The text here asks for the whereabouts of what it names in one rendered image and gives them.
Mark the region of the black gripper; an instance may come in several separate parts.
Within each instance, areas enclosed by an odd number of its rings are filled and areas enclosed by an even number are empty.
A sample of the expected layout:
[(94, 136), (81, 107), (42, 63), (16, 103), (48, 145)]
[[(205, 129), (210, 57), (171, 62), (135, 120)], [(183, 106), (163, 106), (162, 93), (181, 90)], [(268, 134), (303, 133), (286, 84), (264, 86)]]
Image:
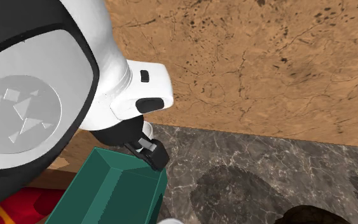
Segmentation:
[(107, 146), (125, 146), (137, 158), (145, 161), (154, 171), (162, 171), (169, 162), (169, 155), (164, 145), (157, 139), (147, 140), (143, 135), (144, 117), (123, 120), (120, 123), (90, 133)]

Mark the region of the teal green open box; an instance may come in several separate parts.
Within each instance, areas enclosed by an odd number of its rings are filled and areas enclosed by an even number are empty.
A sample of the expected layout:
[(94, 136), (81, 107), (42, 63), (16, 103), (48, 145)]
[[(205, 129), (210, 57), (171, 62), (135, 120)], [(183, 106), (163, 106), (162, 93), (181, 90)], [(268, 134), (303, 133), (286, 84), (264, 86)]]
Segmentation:
[(156, 224), (167, 172), (95, 147), (45, 224)]

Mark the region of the red object with yellow stripe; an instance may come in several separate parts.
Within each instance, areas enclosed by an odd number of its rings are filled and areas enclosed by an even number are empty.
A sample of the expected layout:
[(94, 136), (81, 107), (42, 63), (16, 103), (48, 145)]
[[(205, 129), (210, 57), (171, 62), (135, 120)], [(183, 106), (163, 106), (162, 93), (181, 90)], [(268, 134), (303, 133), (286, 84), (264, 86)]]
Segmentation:
[(36, 224), (48, 216), (65, 190), (25, 187), (0, 202), (0, 224)]

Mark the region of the dark brown round object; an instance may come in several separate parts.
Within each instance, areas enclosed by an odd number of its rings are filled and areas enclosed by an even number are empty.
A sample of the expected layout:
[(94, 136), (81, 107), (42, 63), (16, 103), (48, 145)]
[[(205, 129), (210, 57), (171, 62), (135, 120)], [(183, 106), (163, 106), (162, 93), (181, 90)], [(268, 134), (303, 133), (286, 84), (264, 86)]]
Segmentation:
[(274, 224), (351, 224), (346, 219), (315, 206), (300, 205), (287, 210)]

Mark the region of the white rounded object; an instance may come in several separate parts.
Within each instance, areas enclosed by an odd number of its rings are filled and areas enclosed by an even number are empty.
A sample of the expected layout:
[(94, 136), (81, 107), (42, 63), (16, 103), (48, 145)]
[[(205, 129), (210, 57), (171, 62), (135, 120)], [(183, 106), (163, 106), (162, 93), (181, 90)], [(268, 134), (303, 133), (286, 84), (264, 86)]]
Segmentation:
[(142, 132), (143, 132), (149, 139), (152, 139), (152, 138), (153, 138), (153, 127), (152, 127), (152, 125), (151, 125), (149, 122), (147, 122), (147, 121), (144, 121), (144, 122), (143, 122)]

